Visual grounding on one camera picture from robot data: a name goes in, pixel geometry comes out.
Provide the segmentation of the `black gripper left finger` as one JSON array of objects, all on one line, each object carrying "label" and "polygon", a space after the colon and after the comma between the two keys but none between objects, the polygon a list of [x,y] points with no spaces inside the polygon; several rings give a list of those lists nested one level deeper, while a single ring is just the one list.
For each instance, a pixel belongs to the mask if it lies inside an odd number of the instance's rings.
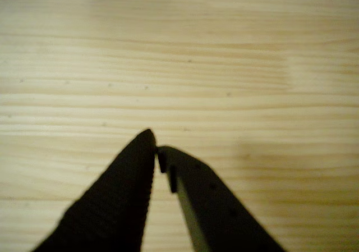
[{"label": "black gripper left finger", "polygon": [[156,142],[139,133],[64,213],[35,251],[140,251]]}]

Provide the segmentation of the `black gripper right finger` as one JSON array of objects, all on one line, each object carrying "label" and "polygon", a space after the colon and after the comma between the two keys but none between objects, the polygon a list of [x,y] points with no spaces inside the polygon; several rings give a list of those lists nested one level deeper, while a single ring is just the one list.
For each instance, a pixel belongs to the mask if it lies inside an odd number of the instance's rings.
[{"label": "black gripper right finger", "polygon": [[158,148],[160,170],[177,194],[195,251],[283,251],[204,162]]}]

